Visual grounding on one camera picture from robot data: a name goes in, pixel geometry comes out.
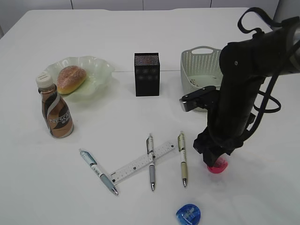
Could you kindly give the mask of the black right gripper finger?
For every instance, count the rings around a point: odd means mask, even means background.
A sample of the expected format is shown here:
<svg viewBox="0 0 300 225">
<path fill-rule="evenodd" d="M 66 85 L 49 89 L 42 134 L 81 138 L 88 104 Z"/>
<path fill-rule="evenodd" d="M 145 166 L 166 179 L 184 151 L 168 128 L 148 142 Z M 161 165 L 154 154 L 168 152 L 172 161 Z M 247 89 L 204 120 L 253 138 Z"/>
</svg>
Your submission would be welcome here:
<svg viewBox="0 0 300 225">
<path fill-rule="evenodd" d="M 218 158 L 225 153 L 220 146 L 210 146 L 202 150 L 203 161 L 207 166 L 214 166 Z"/>
</svg>

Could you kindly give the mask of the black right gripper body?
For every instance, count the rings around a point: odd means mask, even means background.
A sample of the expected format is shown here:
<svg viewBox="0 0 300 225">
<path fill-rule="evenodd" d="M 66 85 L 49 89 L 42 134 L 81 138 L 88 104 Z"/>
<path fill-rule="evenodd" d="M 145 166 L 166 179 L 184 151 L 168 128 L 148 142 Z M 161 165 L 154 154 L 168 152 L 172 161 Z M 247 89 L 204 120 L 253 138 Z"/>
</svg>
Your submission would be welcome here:
<svg viewBox="0 0 300 225">
<path fill-rule="evenodd" d="M 194 140 L 193 147 L 203 156 L 221 156 L 243 145 L 242 135 L 254 116 L 251 110 L 257 97 L 253 89 L 221 89 L 208 110 L 207 127 Z"/>
</svg>

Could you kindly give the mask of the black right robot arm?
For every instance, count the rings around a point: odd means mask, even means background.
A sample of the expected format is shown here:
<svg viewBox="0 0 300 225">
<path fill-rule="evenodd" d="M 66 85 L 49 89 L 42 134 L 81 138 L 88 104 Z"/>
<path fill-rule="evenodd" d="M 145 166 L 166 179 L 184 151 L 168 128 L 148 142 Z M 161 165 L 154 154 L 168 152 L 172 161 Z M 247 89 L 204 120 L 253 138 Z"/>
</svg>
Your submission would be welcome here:
<svg viewBox="0 0 300 225">
<path fill-rule="evenodd" d="M 252 29 L 251 39 L 223 48 L 219 89 L 207 86 L 181 99 L 186 110 L 207 110 L 207 126 L 193 147 L 209 167 L 240 148 L 257 130 L 269 112 L 267 104 L 278 77 L 300 70 L 299 17 L 271 25 L 277 29 L 269 33 Z"/>
</svg>

